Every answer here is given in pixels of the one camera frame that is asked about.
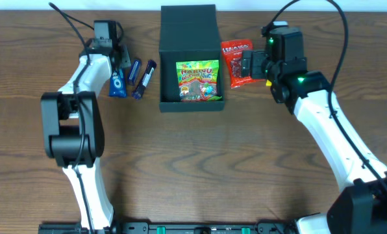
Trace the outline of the green Haribo gummy bag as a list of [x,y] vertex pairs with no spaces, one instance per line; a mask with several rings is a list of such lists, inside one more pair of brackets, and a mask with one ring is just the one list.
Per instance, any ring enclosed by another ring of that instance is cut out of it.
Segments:
[[176,62],[181,101],[219,101],[217,91],[219,60]]

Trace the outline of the blue Oreo cookie pack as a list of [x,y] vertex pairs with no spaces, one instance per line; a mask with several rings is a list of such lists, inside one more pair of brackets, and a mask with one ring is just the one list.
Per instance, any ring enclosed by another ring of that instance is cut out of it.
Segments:
[[120,68],[113,72],[112,76],[110,77],[110,87],[108,95],[114,98],[127,97],[124,69]]

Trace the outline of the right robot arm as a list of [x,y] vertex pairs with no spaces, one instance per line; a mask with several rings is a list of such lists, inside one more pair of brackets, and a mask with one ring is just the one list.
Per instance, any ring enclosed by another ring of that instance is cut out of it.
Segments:
[[365,145],[319,71],[301,56],[242,53],[241,73],[271,82],[271,93],[310,132],[335,176],[340,195],[326,213],[298,218],[298,233],[387,233],[387,166]]

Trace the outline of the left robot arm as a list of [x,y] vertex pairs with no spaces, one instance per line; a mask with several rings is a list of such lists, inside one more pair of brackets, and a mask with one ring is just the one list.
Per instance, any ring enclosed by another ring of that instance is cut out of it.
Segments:
[[54,159],[73,188],[81,221],[75,227],[41,227],[52,233],[120,233],[101,172],[105,133],[97,97],[104,84],[130,66],[127,46],[94,38],[85,44],[70,80],[40,100],[47,156]]

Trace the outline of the red Hacks candy bag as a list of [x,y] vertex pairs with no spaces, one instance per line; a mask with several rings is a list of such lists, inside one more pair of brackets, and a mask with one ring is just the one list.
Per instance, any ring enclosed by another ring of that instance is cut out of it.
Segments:
[[242,51],[252,50],[253,43],[250,39],[229,40],[221,42],[221,50],[225,59],[230,79],[231,88],[238,88],[245,84],[260,82],[250,76],[241,75]]

